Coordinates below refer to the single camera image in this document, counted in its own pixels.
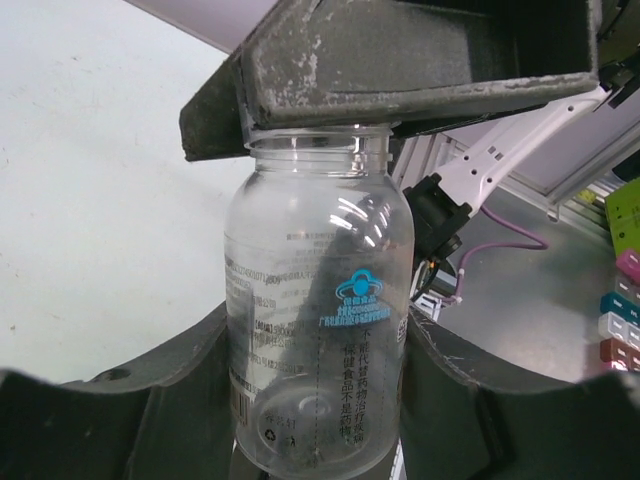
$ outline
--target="barcode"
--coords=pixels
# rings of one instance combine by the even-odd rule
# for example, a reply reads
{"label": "barcode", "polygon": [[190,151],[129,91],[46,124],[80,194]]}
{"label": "barcode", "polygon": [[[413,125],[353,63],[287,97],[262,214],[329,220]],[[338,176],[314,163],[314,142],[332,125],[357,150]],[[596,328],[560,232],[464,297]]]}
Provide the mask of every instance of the barcode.
{"label": "barcode", "polygon": [[231,411],[243,427],[249,424],[249,397],[231,380]]}

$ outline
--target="black connector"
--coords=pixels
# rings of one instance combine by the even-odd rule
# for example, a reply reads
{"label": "black connector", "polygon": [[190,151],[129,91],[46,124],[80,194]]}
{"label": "black connector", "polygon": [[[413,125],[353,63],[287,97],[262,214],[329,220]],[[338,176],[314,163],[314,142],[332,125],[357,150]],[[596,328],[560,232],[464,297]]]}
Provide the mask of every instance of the black connector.
{"label": "black connector", "polygon": [[404,191],[413,214],[415,264],[442,262],[462,245],[457,233],[469,221],[471,206],[451,200],[438,185],[440,180],[433,174]]}

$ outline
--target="bottle opening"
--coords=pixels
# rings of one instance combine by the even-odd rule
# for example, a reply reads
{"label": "bottle opening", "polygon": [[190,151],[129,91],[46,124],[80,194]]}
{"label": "bottle opening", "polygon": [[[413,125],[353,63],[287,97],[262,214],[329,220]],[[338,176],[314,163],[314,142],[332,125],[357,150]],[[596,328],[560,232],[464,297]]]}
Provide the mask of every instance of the bottle opening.
{"label": "bottle opening", "polygon": [[258,169],[360,175],[385,169],[390,136],[388,125],[254,129],[245,146]]}

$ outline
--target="white floor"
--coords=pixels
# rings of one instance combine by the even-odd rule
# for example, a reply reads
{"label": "white floor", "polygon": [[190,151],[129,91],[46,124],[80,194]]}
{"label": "white floor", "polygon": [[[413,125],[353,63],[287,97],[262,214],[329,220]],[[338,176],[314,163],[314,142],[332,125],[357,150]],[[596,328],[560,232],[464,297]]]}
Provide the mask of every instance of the white floor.
{"label": "white floor", "polygon": [[88,379],[223,300],[253,162],[183,160],[224,55],[122,0],[8,2],[0,38],[0,368]]}

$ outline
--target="pink block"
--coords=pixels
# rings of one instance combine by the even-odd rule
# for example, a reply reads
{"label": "pink block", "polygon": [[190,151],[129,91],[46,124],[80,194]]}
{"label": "pink block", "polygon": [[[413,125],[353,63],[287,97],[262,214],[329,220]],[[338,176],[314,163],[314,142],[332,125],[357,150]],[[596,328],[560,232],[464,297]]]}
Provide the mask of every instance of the pink block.
{"label": "pink block", "polygon": [[616,266],[634,283],[640,284],[640,253],[631,248],[625,250],[616,260]]}

